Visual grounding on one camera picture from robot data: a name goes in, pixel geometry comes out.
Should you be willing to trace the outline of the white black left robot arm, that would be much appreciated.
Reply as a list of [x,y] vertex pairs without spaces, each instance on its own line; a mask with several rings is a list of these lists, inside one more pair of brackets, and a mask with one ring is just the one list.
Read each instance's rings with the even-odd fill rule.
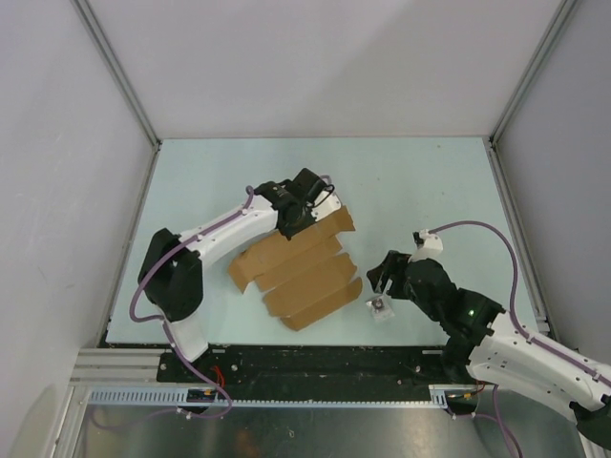
[[204,302],[204,271],[229,252],[274,231],[293,239],[342,207],[331,178],[304,168],[293,179],[245,188],[235,209],[194,229],[167,228],[151,238],[129,305],[134,323],[160,322],[179,355],[177,368],[188,380],[204,379],[211,359],[198,310]]

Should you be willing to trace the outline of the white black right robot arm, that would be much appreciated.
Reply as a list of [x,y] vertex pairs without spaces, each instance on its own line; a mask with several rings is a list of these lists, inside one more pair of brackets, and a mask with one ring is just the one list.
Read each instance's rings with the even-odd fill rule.
[[414,303],[448,335],[440,359],[452,383],[476,379],[553,409],[610,447],[610,367],[528,328],[499,303],[456,286],[433,259],[390,250],[367,272],[376,293]]

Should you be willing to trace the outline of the brown cardboard box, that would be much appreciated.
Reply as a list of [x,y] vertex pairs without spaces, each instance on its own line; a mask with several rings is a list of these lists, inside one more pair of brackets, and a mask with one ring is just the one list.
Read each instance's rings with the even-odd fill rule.
[[228,274],[242,292],[255,283],[268,315],[301,331],[361,295],[363,280],[338,239],[354,230],[344,206],[292,239],[275,232],[251,244],[231,261]]

